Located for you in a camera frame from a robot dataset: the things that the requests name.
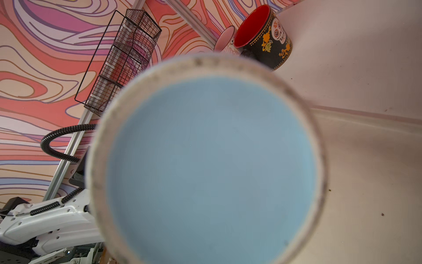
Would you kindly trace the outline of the light blue mug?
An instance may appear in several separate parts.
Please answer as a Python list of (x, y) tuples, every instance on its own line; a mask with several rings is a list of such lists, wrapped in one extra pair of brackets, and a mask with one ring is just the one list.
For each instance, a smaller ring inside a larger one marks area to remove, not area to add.
[(101, 116), (85, 172), (121, 264), (287, 264), (328, 184), (307, 104), (262, 64), (216, 53), (129, 82)]

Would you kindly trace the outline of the pink mug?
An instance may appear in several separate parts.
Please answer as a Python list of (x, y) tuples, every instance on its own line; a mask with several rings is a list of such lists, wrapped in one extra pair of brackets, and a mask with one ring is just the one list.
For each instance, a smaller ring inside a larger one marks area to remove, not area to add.
[(237, 29), (233, 25), (226, 28), (217, 39), (213, 52), (239, 56), (241, 54), (241, 50), (234, 46), (236, 33)]

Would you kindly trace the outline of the black skull mug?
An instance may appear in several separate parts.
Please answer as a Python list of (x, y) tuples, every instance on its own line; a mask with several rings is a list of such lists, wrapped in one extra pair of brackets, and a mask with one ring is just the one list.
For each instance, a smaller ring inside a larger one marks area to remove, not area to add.
[(256, 8), (242, 22), (234, 46), (271, 70), (280, 68), (292, 52), (292, 41), (267, 4)]

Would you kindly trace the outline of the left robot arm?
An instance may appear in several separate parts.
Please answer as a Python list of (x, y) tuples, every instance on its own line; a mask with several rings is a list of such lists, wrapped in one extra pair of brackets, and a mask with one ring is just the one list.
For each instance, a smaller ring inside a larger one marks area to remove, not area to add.
[(76, 246), (103, 242), (84, 182), (64, 197), (40, 203), (12, 198), (1, 210), (3, 264), (47, 264)]

